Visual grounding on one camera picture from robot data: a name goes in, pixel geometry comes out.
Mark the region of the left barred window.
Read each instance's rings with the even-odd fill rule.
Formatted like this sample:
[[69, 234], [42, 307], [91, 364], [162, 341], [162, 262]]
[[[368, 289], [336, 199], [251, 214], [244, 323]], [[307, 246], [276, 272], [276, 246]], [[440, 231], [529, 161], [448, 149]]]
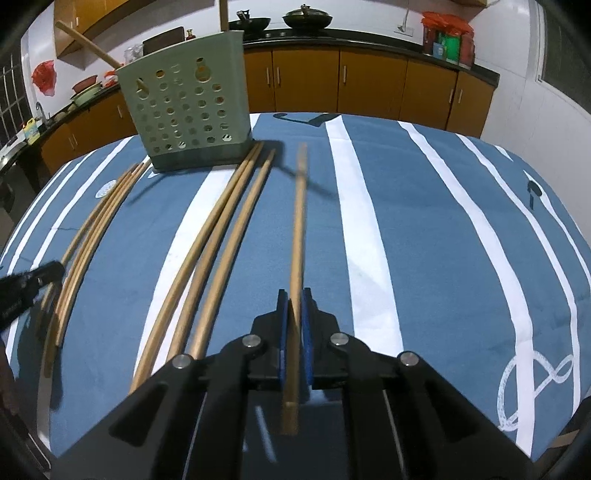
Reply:
[[0, 141], [1, 146], [4, 147], [16, 138], [31, 117], [19, 44], [1, 58], [0, 111]]

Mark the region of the wooden chopstick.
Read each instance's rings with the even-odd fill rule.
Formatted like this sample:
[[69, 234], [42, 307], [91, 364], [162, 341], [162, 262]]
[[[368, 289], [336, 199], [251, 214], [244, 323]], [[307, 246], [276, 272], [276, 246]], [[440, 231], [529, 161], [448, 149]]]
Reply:
[[81, 251], [74, 259], [73, 272], [68, 276], [65, 291], [60, 295], [55, 310], [56, 332], [54, 334], [54, 345], [60, 347], [63, 343], [65, 330], [73, 309], [75, 297], [82, 284], [83, 277], [88, 269], [98, 245], [106, 233], [111, 221], [117, 213], [123, 201], [129, 195], [131, 189], [137, 180], [143, 175], [151, 165], [151, 159], [146, 157], [137, 168], [114, 189], [112, 196], [106, 206], [97, 217], [93, 226], [89, 229], [86, 238], [83, 241]]
[[308, 146], [301, 143], [295, 170], [293, 245], [290, 262], [290, 312], [287, 323], [286, 382], [283, 389], [281, 433], [298, 431], [301, 388], [301, 291], [304, 280], [305, 208], [307, 207]]
[[218, 197], [216, 203], [212, 206], [207, 218], [201, 225], [197, 237], [195, 237], [193, 243], [183, 257], [183, 263], [179, 266], [172, 283], [169, 285], [166, 296], [160, 304], [158, 314], [152, 318], [149, 334], [146, 334], [147, 327], [144, 328], [142, 341], [140, 342], [140, 349], [138, 350], [140, 356], [136, 361], [129, 393], [136, 390], [145, 378], [150, 375], [172, 314], [174, 313], [182, 291], [188, 282], [188, 278], [195, 263], [208, 240], [208, 236], [211, 234], [211, 230], [214, 228], [215, 222], [217, 222], [217, 218], [221, 214], [226, 202], [228, 202], [233, 188], [235, 188], [236, 183], [238, 183], [240, 175], [242, 175], [243, 170], [247, 164], [249, 164], [249, 161], [252, 160], [254, 154], [259, 152], [259, 145], [259, 142], [254, 143], [249, 154], [246, 155], [245, 160], [240, 163], [235, 172], [232, 173], [232, 176], [228, 178], [228, 183], [225, 185], [224, 191], [221, 192], [221, 196]]
[[250, 175], [252, 175], [252, 170], [256, 166], [256, 161], [259, 159], [259, 154], [262, 149], [263, 142], [257, 142], [256, 146], [252, 148], [252, 152], [250, 152], [245, 159], [245, 166], [242, 167], [242, 172], [238, 174], [238, 179], [236, 179], [232, 185], [228, 185], [230, 188], [229, 193], [225, 195], [221, 207], [216, 211], [216, 216], [214, 217], [215, 222], [211, 234], [207, 237], [207, 243], [199, 256], [186, 299], [172, 336], [166, 357], [167, 360], [171, 360], [174, 356], [181, 354], [184, 351], [188, 334], [190, 334], [192, 321], [195, 313], [197, 313], [198, 303], [204, 293], [217, 252], [219, 248], [221, 248], [221, 242], [226, 229], [228, 228], [229, 221], [231, 221], [233, 212], [235, 212], [236, 205], [239, 203], [240, 198], [242, 198], [242, 192], [245, 190], [247, 184], [249, 184]]
[[[64, 266], [64, 269], [67, 269], [69, 263], [71, 262], [74, 254], [77, 252], [81, 242], [85, 239], [86, 235], [88, 234], [89, 229], [95, 223], [97, 217], [101, 213], [101, 211], [106, 206], [108, 200], [112, 196], [114, 189], [118, 187], [123, 180], [125, 180], [138, 166], [138, 163], [132, 164], [116, 181], [114, 186], [105, 194], [104, 197], [100, 199], [97, 205], [93, 208], [90, 212], [80, 229], [77, 231], [76, 235], [74, 236], [73, 240], [70, 242], [68, 248], [66, 249], [61, 263]], [[45, 323], [48, 316], [51, 315], [51, 310], [55, 307], [55, 304], [59, 298], [63, 287], [63, 280], [58, 281], [57, 283], [52, 283], [46, 293], [44, 294], [40, 307], [39, 313], [35, 320], [35, 329], [39, 330], [43, 324]]]
[[260, 167], [259, 175], [256, 176], [256, 180], [250, 188], [249, 193], [245, 199], [245, 203], [242, 205], [242, 210], [238, 214], [238, 218], [235, 221], [230, 233], [228, 243], [222, 252], [221, 264], [218, 265], [215, 271], [211, 291], [208, 292], [207, 298], [204, 303], [204, 309], [202, 309], [201, 316], [198, 321], [197, 330], [192, 339], [188, 353], [195, 360], [202, 359], [205, 357], [207, 347], [211, 341], [211, 333], [214, 327], [215, 318], [219, 307], [221, 306], [221, 300], [225, 291], [226, 284], [235, 264], [236, 256], [238, 255], [240, 244], [242, 244], [243, 236], [247, 226], [249, 226], [250, 217], [256, 202], [259, 200], [260, 193], [263, 191], [264, 182], [266, 182], [267, 176], [269, 176], [271, 166], [273, 165], [274, 156], [276, 150], [270, 150], [266, 160], [263, 162], [263, 166]]
[[132, 165], [83, 224], [81, 242], [77, 243], [77, 249], [73, 250], [75, 256], [64, 286], [61, 288], [55, 305], [47, 310], [51, 314], [51, 319], [48, 324], [41, 361], [43, 378], [49, 378], [53, 373], [57, 349], [63, 344], [75, 297], [102, 237], [134, 184], [150, 165], [151, 160], [148, 157], [142, 162]]
[[76, 30], [74, 30], [73, 28], [69, 27], [63, 21], [57, 20], [54, 23], [54, 26], [57, 29], [59, 29], [59, 30], [63, 31], [64, 33], [66, 33], [67, 35], [69, 35], [76, 42], [78, 42], [79, 44], [81, 44], [82, 46], [84, 46], [85, 48], [90, 50], [98, 58], [100, 58], [101, 60], [106, 62], [108, 65], [110, 65], [113, 69], [118, 69], [122, 66], [122, 64], [120, 62], [118, 62], [116, 59], [114, 59], [111, 55], [109, 55], [108, 53], [103, 51], [100, 47], [98, 47], [96, 44], [94, 44], [91, 40], [86, 38], [84, 35], [80, 34]]
[[219, 25], [221, 26], [221, 31], [225, 32], [229, 30], [229, 20], [228, 20], [228, 0], [219, 0], [218, 1], [218, 15], [219, 15]]

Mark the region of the yellow detergent bottle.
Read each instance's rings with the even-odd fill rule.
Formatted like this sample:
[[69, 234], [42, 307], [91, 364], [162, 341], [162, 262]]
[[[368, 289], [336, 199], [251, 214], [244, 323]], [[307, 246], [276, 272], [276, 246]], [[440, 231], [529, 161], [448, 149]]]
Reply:
[[33, 145], [41, 136], [40, 127], [43, 121], [37, 118], [30, 118], [23, 126], [23, 133], [28, 145]]

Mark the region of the green perforated utensil holder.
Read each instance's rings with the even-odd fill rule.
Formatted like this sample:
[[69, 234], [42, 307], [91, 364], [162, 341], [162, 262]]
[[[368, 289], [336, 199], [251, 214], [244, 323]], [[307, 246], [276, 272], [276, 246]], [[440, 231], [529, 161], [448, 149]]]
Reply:
[[228, 165], [252, 147], [242, 32], [168, 46], [116, 75], [155, 170]]

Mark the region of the red bag hanging on wall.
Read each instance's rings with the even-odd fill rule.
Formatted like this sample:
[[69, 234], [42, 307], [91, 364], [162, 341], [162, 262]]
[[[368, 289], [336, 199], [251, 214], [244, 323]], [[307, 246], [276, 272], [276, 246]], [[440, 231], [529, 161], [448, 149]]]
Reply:
[[46, 60], [39, 63], [33, 70], [31, 79], [39, 92], [44, 96], [53, 97], [57, 83], [57, 72], [54, 61]]

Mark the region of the red plastic bag on counter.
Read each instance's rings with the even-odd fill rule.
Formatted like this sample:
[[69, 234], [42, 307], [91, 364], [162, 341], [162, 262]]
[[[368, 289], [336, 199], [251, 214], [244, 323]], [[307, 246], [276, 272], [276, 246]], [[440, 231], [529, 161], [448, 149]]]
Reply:
[[464, 19], [427, 11], [423, 13], [423, 53], [471, 69], [475, 61], [474, 29]]

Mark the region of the wooden kitchen cabinets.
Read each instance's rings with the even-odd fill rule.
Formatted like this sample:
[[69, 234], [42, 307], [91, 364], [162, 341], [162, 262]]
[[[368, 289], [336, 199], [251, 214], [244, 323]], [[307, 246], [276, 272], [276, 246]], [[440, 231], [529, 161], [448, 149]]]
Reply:
[[54, 20], [93, 40], [152, 0], [55, 0]]
[[[245, 52], [253, 113], [342, 113], [403, 120], [480, 137], [498, 73], [369, 48], [256, 48]], [[40, 144], [43, 167], [135, 134], [119, 88], [68, 114]]]

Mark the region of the red bowl on counter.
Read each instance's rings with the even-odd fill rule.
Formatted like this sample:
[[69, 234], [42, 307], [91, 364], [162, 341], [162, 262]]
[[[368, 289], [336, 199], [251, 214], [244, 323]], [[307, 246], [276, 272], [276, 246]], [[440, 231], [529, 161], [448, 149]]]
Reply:
[[95, 85], [96, 83], [97, 83], [97, 76], [91, 75], [89, 77], [84, 78], [83, 80], [80, 80], [76, 84], [74, 84], [72, 86], [72, 90], [74, 91], [75, 94], [78, 94], [78, 93], [82, 92], [83, 90]]

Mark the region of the black kitchen countertop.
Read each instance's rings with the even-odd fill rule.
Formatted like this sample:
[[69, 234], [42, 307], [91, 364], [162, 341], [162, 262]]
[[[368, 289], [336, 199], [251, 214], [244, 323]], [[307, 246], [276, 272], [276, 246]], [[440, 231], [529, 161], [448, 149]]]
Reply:
[[[263, 48], [263, 49], [273, 49], [273, 48], [287, 48], [287, 47], [295, 47], [295, 48], [303, 48], [303, 47], [311, 47], [311, 48], [337, 48], [341, 49], [344, 47], [353, 47], [353, 48], [369, 48], [374, 51], [378, 52], [391, 52], [393, 54], [398, 55], [408, 55], [412, 58], [433, 58], [430, 55], [424, 54], [420, 47], [414, 44], [410, 44], [407, 42], [399, 41], [396, 39], [389, 39], [380, 35], [374, 34], [366, 34], [362, 32], [346, 32], [344, 30], [327, 30], [321, 35], [318, 36], [301, 36], [296, 35], [287, 31], [271, 31], [266, 37], [256, 40], [247, 42], [243, 40], [243, 59], [245, 59], [245, 52], [256, 49], [256, 48]], [[451, 64], [455, 68], [463, 68], [459, 65]], [[89, 105], [91, 101], [97, 99], [99, 94], [90, 100], [85, 106]], [[328, 114], [342, 114], [342, 113], [317, 113], [311, 112], [315, 115], [328, 115]], [[48, 131], [42, 134], [37, 142], [33, 145], [28, 144], [21, 144], [17, 148], [17, 152], [15, 155], [15, 161], [19, 163], [26, 163], [29, 165], [37, 165], [43, 164], [41, 154], [40, 154], [40, 144], [43, 136], [47, 134]]]

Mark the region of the right barred window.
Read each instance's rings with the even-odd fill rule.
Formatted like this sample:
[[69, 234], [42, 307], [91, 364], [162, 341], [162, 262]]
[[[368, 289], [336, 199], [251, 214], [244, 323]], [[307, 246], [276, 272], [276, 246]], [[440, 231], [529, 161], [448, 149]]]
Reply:
[[590, 39], [560, 1], [539, 1], [544, 16], [542, 80], [590, 112]]

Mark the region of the black wok with lid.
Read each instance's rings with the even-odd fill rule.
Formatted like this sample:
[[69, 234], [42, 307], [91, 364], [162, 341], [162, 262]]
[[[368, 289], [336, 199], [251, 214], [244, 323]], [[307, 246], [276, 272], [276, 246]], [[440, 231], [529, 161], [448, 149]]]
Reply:
[[300, 8], [284, 14], [283, 22], [295, 32], [315, 33], [327, 28], [332, 23], [332, 16], [307, 4], [301, 4]]

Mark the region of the lower wooden kitchen cabinets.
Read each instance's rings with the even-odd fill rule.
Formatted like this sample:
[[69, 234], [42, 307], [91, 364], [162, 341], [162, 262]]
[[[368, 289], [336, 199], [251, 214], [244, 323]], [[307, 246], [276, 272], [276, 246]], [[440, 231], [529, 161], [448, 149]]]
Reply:
[[[253, 113], [342, 113], [403, 120], [480, 137], [498, 73], [369, 48], [256, 48], [245, 52]], [[43, 167], [135, 134], [119, 88], [68, 114], [40, 144]]]

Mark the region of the upper wooden kitchen cabinets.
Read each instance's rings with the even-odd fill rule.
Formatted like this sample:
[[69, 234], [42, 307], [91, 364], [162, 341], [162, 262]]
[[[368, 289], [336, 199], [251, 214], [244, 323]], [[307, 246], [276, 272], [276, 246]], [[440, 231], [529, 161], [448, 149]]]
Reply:
[[55, 0], [54, 20], [93, 40], [152, 0]]

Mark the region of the barred window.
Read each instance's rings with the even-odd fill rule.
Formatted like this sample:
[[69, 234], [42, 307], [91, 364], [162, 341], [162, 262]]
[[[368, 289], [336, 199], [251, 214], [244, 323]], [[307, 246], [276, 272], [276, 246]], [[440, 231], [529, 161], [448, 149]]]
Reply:
[[542, 80], [590, 112], [590, 39], [560, 1], [539, 1], [544, 16]]
[[16, 138], [31, 117], [19, 44], [1, 58], [0, 111], [0, 141], [1, 146], [4, 147]]

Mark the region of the green bowl on counter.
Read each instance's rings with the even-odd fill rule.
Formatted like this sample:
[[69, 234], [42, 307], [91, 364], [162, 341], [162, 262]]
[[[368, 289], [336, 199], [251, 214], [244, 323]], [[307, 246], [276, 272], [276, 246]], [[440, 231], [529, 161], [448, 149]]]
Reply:
[[100, 83], [95, 83], [94, 85], [88, 86], [84, 90], [73, 95], [71, 97], [71, 101], [76, 107], [81, 107], [93, 99], [98, 93], [101, 92], [101, 90], [102, 85]]

